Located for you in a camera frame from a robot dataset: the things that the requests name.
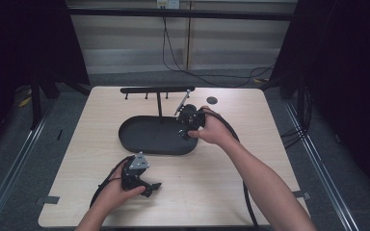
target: wall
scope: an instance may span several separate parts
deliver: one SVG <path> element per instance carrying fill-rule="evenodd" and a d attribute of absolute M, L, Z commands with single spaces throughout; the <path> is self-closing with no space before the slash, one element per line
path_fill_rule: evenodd
<path fill-rule="evenodd" d="M 68 0 L 69 6 L 155 9 L 155 1 Z M 292 13 L 296 2 L 180 1 L 180 9 Z M 89 74 L 167 69 L 158 17 L 73 15 Z M 289 22 L 167 18 L 172 52 L 183 69 L 254 68 L 274 63 Z M 164 60 L 176 68 L 166 39 Z"/>

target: electrical outlet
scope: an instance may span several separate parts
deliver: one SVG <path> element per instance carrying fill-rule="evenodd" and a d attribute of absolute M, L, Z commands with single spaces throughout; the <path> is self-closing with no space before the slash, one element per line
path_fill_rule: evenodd
<path fill-rule="evenodd" d="M 168 0 L 168 9 L 179 10 L 179 0 Z"/>
<path fill-rule="evenodd" d="M 157 0 L 157 9 L 167 9 L 168 0 Z"/>

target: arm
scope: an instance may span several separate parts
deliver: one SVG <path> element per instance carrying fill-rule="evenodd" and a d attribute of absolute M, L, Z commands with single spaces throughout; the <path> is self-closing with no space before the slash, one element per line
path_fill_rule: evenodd
<path fill-rule="evenodd" d="M 235 140 L 215 117 L 207 115 L 204 129 L 188 135 L 218 145 L 229 156 L 251 198 L 275 230 L 316 230 L 284 181 Z"/>
<path fill-rule="evenodd" d="M 101 191 L 92 207 L 80 221 L 76 230 L 100 230 L 104 219 L 107 218 L 110 212 L 121 206 L 129 198 L 138 195 L 145 190 L 144 186 L 140 186 L 130 191 L 124 191 L 122 189 L 120 177 L 124 164 L 118 167 L 115 173 L 110 177 L 110 180 L 116 178 L 118 178 L 118 180 L 110 181 L 110 183 Z"/>

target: person's left hand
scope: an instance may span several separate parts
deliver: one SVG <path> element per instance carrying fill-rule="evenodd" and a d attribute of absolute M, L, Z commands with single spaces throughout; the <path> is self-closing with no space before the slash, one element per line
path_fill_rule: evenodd
<path fill-rule="evenodd" d="M 125 191 L 121 185 L 121 170 L 127 162 L 122 163 L 114 174 L 110 177 L 108 185 L 101 191 L 93 206 L 100 207 L 110 213 L 114 209 L 121 206 L 129 198 L 142 193 L 145 190 L 144 186 L 137 187 L 130 191 Z"/>

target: light wood tabletop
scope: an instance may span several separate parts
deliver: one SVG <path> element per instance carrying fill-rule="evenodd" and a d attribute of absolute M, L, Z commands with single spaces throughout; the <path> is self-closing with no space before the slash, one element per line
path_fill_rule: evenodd
<path fill-rule="evenodd" d="M 129 94 L 119 87 L 96 87 L 87 101 L 62 161 L 39 224 L 74 227 L 89 209 L 97 186 L 110 170 L 132 153 L 119 141 L 119 127 L 131 116 L 158 116 L 157 96 Z M 173 116 L 185 92 L 162 95 L 163 116 Z M 206 99 L 214 96 L 215 105 Z M 266 98 L 261 90 L 196 88 L 185 104 L 208 105 L 234 128 L 240 142 L 271 167 L 291 191 L 299 185 L 290 165 Z M 251 225 L 243 195 L 242 179 L 227 155 L 214 144 L 198 141 L 181 156 L 146 154 L 150 168 L 141 176 L 162 186 L 150 198 L 136 196 L 104 221 L 113 227 L 186 227 Z M 304 200 L 299 201 L 306 208 Z M 259 224 L 268 224 L 251 202 Z"/>

